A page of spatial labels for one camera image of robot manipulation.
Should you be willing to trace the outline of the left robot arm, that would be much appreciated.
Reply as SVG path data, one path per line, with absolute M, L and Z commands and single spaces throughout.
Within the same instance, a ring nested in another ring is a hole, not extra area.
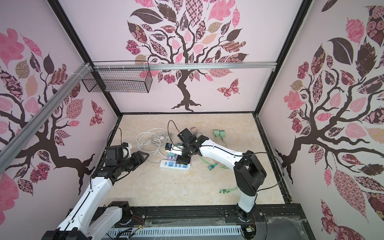
M 127 143 L 105 149 L 104 158 L 92 174 L 85 193 L 59 226 L 43 235 L 43 240 L 101 240 L 117 222 L 130 216 L 128 202 L 122 201 L 112 203 L 92 221 L 106 194 L 123 179 L 121 174 L 130 174 L 150 156 L 141 151 L 132 153 L 131 149 Z

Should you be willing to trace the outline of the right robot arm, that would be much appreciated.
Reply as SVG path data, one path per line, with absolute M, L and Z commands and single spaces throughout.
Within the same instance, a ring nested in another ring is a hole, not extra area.
M 236 152 L 223 147 L 208 137 L 195 136 L 190 130 L 184 129 L 178 134 L 181 146 L 172 146 L 171 150 L 177 151 L 177 162 L 188 165 L 193 155 L 207 157 L 226 166 L 233 171 L 237 187 L 241 191 L 237 203 L 239 218 L 247 222 L 253 216 L 260 187 L 263 185 L 267 172 L 252 151 L 245 153 Z

